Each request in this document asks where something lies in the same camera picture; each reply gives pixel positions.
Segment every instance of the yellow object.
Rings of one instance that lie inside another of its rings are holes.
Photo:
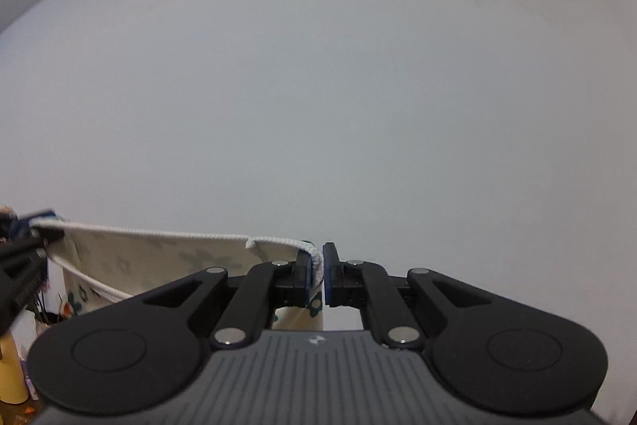
[[[28,398],[29,391],[24,383],[14,336],[7,332],[0,337],[0,400],[16,404]]]

